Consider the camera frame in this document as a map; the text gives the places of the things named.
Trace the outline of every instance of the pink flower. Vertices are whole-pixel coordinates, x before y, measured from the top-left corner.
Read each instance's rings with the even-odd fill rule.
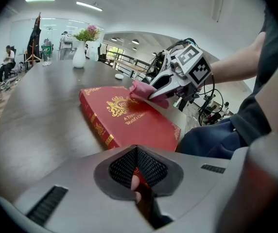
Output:
[[[95,25],[89,25],[87,27],[87,30],[92,33],[92,32],[95,32],[97,30],[97,27]]]

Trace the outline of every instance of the person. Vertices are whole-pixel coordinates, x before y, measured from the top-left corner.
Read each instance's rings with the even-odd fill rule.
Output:
[[[264,15],[263,27],[253,44],[211,64],[215,83],[257,76],[252,94],[242,102],[237,114],[215,125],[194,128],[186,133],[177,151],[231,159],[236,149],[249,146],[255,139],[270,133],[270,125],[255,96],[278,68],[278,22],[268,8]],[[212,78],[208,78],[206,84],[212,84]]]
[[[222,107],[222,110],[218,113],[213,114],[211,118],[206,122],[206,124],[207,125],[215,124],[218,119],[222,118],[224,115],[227,116],[228,113],[230,112],[228,105],[229,102],[226,102]]]
[[[87,54],[88,44],[85,44],[85,56]]]
[[[3,64],[0,67],[0,83],[3,81],[3,73],[4,73],[4,83],[7,81],[9,76],[9,70],[15,67],[15,53],[11,50],[11,47],[8,45],[6,46],[6,54],[3,59]]]
[[[67,57],[72,49],[72,43],[65,42],[65,37],[67,36],[68,32],[64,31],[61,35],[59,42],[59,51],[60,51],[60,60],[64,60]]]

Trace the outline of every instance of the hand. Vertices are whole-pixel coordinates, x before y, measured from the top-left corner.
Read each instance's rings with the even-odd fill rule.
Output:
[[[140,184],[140,180],[138,176],[134,175],[133,178],[131,179],[131,185],[130,185],[130,190],[135,191]],[[136,203],[139,203],[141,200],[141,194],[139,192],[136,193]]]

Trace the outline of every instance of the window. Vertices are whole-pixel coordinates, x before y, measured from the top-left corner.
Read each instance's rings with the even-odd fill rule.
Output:
[[[111,46],[111,45],[108,45],[106,49],[108,51],[110,51],[107,53],[109,59],[115,59],[117,57],[117,55],[119,56],[119,59],[121,59],[122,56],[119,54],[116,54],[116,53],[120,53],[120,54],[124,53],[123,49],[119,49],[119,48]]]

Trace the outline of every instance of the gold emblem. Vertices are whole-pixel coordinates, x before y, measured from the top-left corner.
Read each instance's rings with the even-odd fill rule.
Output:
[[[105,141],[105,144],[108,146],[110,142],[113,140],[113,135],[109,135],[108,139]]]
[[[109,112],[112,112],[113,117],[119,117],[122,114],[127,114],[129,112],[129,106],[133,103],[139,104],[135,99],[131,99],[127,97],[124,99],[123,97],[113,97],[113,102],[107,101],[106,103],[110,106],[107,107]]]
[[[85,91],[86,95],[89,96],[91,92],[93,92],[93,91],[98,91],[98,90],[100,90],[100,89],[101,89],[101,87],[85,89],[84,91]]]
[[[124,87],[124,86],[112,86],[112,88],[117,88],[117,89],[125,89],[125,90],[127,90],[127,88],[126,88],[126,87]]]
[[[180,128],[174,124],[172,124],[174,126],[174,137],[176,140],[178,140],[178,137],[180,135]]]
[[[103,126],[101,126],[101,124],[96,123],[95,129],[97,130],[98,135],[100,135],[100,136],[103,136],[103,134],[105,133],[105,130],[104,130]]]
[[[96,116],[97,116],[96,113],[94,113],[94,114],[92,115],[90,121],[93,122],[93,121],[95,120]]]

